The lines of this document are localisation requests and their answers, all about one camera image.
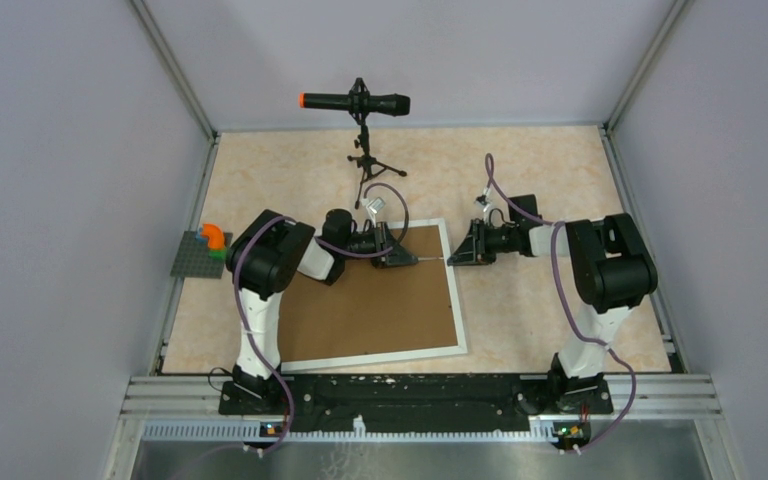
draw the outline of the table surface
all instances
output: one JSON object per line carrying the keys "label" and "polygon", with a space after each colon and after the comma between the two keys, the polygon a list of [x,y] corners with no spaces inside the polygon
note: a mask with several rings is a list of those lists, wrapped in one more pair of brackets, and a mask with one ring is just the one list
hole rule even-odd
{"label": "table surface", "polygon": [[[622,211],[595,126],[493,127],[371,130],[372,154],[407,170],[378,180],[407,199],[412,219],[442,217],[457,248],[469,220],[481,215],[473,203],[486,183],[484,155],[496,159],[496,179],[508,196],[534,193],[549,220],[598,219]],[[356,154],[357,130],[223,134],[201,221],[236,237],[269,208],[314,226],[326,212],[352,210],[360,170],[346,160]],[[379,220],[398,221],[396,198],[377,188],[371,196],[387,202]],[[493,195],[497,205],[503,202]],[[563,284],[573,310],[575,296],[568,259],[561,259]],[[548,258],[500,255],[487,267],[455,269],[469,354],[321,372],[544,372],[570,335]],[[169,339],[165,373],[230,369],[240,345],[228,272],[221,280],[186,279]],[[614,343],[638,371],[669,371],[661,333],[649,300],[625,321]],[[608,371],[624,371],[606,360]]]}

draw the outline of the tripod stand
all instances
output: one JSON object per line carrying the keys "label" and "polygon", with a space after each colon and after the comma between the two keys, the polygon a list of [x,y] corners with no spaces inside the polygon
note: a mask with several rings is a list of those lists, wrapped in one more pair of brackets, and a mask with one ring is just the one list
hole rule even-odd
{"label": "tripod stand", "polygon": [[[408,175],[408,172],[393,168],[390,165],[387,165],[386,163],[381,163],[378,161],[377,158],[370,155],[369,154],[369,128],[366,126],[366,118],[365,117],[361,117],[359,119],[355,118],[355,120],[357,120],[358,125],[360,125],[360,135],[358,135],[357,140],[355,140],[355,148],[360,148],[361,150],[363,150],[363,154],[359,157],[353,157],[349,155],[347,158],[350,162],[357,162],[358,168],[363,169],[363,174],[360,177],[360,184],[358,185],[358,196],[357,196],[357,199],[355,199],[355,210],[357,210],[358,208],[360,208],[360,195],[361,195],[361,192],[363,191],[364,183],[372,180],[378,175],[381,175],[387,170],[398,173],[400,177],[406,177]],[[378,170],[377,172],[373,172],[372,167],[376,165],[381,167],[381,169]]]}

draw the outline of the gray wall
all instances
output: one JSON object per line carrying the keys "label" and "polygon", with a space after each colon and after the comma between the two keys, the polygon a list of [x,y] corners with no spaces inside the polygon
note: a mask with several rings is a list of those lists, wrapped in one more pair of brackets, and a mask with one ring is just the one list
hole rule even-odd
{"label": "gray wall", "polygon": [[696,2],[618,138],[685,357],[768,478],[768,2]]}
{"label": "gray wall", "polygon": [[0,1],[0,479],[101,475],[205,154],[126,2]]}
{"label": "gray wall", "polygon": [[670,0],[148,0],[220,130],[353,125],[299,92],[412,97],[371,125],[603,121]]}

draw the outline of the white board frame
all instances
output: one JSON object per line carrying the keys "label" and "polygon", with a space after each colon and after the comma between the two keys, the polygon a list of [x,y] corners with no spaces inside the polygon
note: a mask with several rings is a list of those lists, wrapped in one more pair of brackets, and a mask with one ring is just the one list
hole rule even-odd
{"label": "white board frame", "polygon": [[[390,228],[402,228],[404,222],[388,222]],[[411,220],[408,228],[437,227],[440,232],[440,245],[443,247],[443,262],[451,256],[449,245],[449,232],[446,229],[446,221],[443,218],[429,220]],[[457,282],[455,281],[455,269],[445,265],[446,283],[449,286],[449,301],[452,304],[452,317],[455,322],[455,336],[457,345],[436,348],[421,348],[418,350],[403,350],[389,353],[374,353],[371,355],[352,355],[347,357],[322,358],[317,360],[301,360],[297,362],[282,362],[283,373],[299,373],[306,370],[335,367],[356,367],[359,365],[371,365],[378,363],[402,362],[407,360],[420,360],[424,358],[447,357],[452,355],[464,355],[469,353],[466,340],[466,328],[464,326],[463,311],[461,309],[460,296],[458,295]]]}

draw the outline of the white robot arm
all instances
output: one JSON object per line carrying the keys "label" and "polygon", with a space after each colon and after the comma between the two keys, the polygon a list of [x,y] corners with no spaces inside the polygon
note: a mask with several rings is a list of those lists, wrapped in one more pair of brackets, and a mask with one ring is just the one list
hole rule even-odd
{"label": "white robot arm", "polygon": [[[320,247],[316,240],[308,242],[297,271],[315,280],[324,281],[334,266],[334,257]],[[240,356],[236,365],[239,369],[252,376],[269,379],[272,373],[257,357],[248,340],[248,335],[254,339],[260,353],[270,365],[281,364],[281,353],[278,351],[278,313],[281,308],[281,298],[284,292],[277,292],[266,300],[249,289],[242,288],[237,292],[246,310],[251,331],[243,331],[240,339]]]}
{"label": "white robot arm", "polygon": [[[466,239],[447,260],[449,265],[490,265],[497,254],[507,252],[551,255],[555,227],[534,220],[539,220],[536,197],[509,200],[532,218],[509,208],[510,220],[499,226],[490,222],[489,215],[472,220]],[[558,231],[556,254],[571,258],[582,300],[574,319],[584,340],[570,334],[548,377],[552,400],[558,408],[571,410],[599,390],[607,349],[631,309],[655,290],[658,276],[637,227],[625,213],[566,223]]]}
{"label": "white robot arm", "polygon": [[[229,271],[234,272],[241,252],[255,233],[279,216],[264,210],[234,241],[226,257],[225,266]],[[317,237],[310,225],[278,222],[253,245],[243,260],[236,286],[248,322],[248,330],[244,328],[241,332],[240,355],[232,371],[234,382],[240,388],[257,397],[270,391],[269,366],[278,368],[281,364],[278,351],[281,299],[296,271],[331,285],[343,273],[347,256],[370,259],[377,268],[414,265],[419,261],[398,243],[385,223],[362,232],[355,231],[353,223],[350,212],[335,209],[326,215]],[[340,253],[325,250],[320,243]]]}

